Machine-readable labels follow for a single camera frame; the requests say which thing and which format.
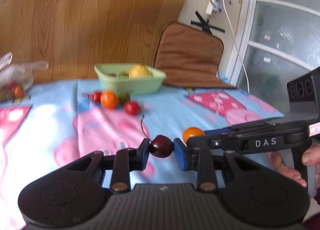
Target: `plastic bag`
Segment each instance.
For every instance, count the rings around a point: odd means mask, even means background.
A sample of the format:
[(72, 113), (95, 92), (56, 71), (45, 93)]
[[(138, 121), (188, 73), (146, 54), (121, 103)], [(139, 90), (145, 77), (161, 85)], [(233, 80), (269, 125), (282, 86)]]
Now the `plastic bag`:
[(13, 65), (12, 53), (0, 58), (0, 102), (22, 98), (33, 84), (33, 70), (48, 69), (47, 61)]

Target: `white power cord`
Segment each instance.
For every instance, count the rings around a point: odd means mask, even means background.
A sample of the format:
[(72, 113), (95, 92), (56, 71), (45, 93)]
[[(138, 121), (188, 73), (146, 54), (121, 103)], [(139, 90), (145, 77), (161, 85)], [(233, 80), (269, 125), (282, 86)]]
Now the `white power cord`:
[[(212, 4), (212, 6), (214, 6), (214, 2), (212, 0), (210, 0), (210, 3)], [(238, 46), (237, 46), (237, 43), (236, 43), (236, 36), (235, 36), (235, 33), (233, 31), (233, 28), (232, 28), (232, 24), (231, 24), (231, 21), (230, 21), (230, 18), (229, 18), (229, 15), (228, 15), (228, 12), (227, 12), (227, 9), (226, 9), (226, 4), (224, 2), (224, 0), (222, 0), (222, 3), (223, 3), (223, 9), (226, 13), (226, 16), (227, 16), (227, 19), (228, 19), (228, 22), (229, 22), (229, 25), (230, 25), (230, 28), (231, 28), (231, 32), (232, 32), (232, 36), (233, 36), (233, 41), (235, 43), (235, 47), (236, 47), (236, 50), (237, 50), (237, 57), (239, 57), (240, 61), (241, 61), (241, 64), (242, 64), (242, 67), (243, 67), (243, 70), (244, 70), (244, 74), (245, 74), (245, 77), (247, 79), (247, 86), (248, 86), (248, 93), (250, 93), (250, 88), (249, 88), (249, 79), (248, 79), (248, 75), (247, 75), (247, 71), (245, 69), (245, 66), (244, 66), (244, 63), (243, 63), (243, 60), (241, 58), (241, 55), (239, 53), (239, 49), (238, 49)]]

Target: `orange fruit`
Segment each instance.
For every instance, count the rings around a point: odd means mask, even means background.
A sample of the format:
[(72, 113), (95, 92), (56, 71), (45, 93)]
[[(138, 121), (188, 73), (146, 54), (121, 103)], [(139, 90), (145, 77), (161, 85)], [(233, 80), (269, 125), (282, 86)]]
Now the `orange fruit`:
[(106, 109), (115, 109), (118, 107), (118, 96), (113, 91), (104, 91), (100, 96), (101, 105)]
[(14, 93), (14, 97), (15, 97), (16, 99), (19, 99), (19, 98), (22, 98), (22, 97), (23, 97), (23, 95), (24, 95), (24, 90), (18, 85), (18, 86), (16, 86), (16, 87), (14, 88), (13, 93)]
[(190, 137), (195, 137), (195, 136), (203, 136), (206, 135), (205, 132), (199, 128), (196, 127), (190, 127), (187, 128), (183, 133), (182, 133), (182, 139), (185, 143), (187, 143), (188, 139)]

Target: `wooden wall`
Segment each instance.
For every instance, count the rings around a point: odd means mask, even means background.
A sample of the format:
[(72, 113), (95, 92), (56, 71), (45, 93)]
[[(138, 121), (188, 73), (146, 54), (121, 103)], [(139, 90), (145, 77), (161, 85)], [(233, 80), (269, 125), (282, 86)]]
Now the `wooden wall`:
[(46, 60), (36, 82), (96, 78), (97, 63), (150, 65), (184, 0), (0, 0), (0, 55)]

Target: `cherry stem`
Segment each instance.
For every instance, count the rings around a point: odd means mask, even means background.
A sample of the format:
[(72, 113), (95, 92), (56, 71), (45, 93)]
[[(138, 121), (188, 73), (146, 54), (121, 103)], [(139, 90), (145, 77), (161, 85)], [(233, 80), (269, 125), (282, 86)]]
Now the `cherry stem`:
[(144, 118), (144, 115), (142, 114), (141, 119), (140, 119), (141, 129), (142, 129), (143, 134), (147, 137), (147, 139), (150, 140), (149, 137), (146, 135), (146, 133), (143, 130), (143, 118)]

